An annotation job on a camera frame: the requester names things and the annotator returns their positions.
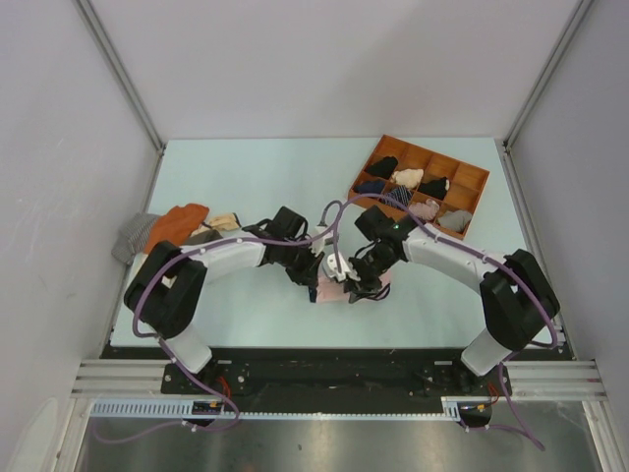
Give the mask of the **pink underwear navy trim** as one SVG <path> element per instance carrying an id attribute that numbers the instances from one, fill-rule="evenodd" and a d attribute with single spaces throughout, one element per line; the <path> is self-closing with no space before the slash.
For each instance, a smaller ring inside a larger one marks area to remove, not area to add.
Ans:
<path id="1" fill-rule="evenodd" d="M 388 270 L 379 277 L 380 288 L 373 294 L 353 295 L 345 290 L 344 283 L 350 278 L 339 280 L 337 278 L 337 263 L 334 255 L 326 256 L 318 270 L 316 287 L 309 288 L 309 301 L 313 304 L 347 302 L 355 303 L 362 300 L 382 301 L 390 293 L 391 273 Z"/>

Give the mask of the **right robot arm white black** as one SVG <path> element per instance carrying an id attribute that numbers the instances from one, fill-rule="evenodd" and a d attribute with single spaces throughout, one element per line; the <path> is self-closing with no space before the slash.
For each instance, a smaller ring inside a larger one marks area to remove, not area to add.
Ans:
<path id="1" fill-rule="evenodd" d="M 355 303 L 383 290 L 380 277 L 399 262 L 427 266 L 480 295 L 486 328 L 463 350 L 453 370 L 455 386 L 476 394 L 489 371 L 531 344 L 543 328 L 552 328 L 560 303 L 530 252 L 492 255 L 452 238 L 407 215 L 399 220 L 379 207 L 363 211 L 355 225 L 372 246 L 349 259 L 351 276 L 344 291 Z"/>

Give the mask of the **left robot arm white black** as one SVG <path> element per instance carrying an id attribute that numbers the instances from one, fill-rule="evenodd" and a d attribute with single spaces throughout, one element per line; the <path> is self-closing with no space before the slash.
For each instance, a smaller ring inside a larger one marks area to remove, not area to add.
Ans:
<path id="1" fill-rule="evenodd" d="M 231 238 L 181 247 L 159 242 L 124 295 L 134 314 L 134 334 L 157 339 L 185 367 L 184 383 L 207 392 L 216 384 L 217 370 L 209 363 L 210 347 L 193 326 L 203 286 L 236 270 L 279 265 L 293 283 L 315 288 L 324 246 L 320 236 L 309 236 L 308 222 L 285 206 Z"/>

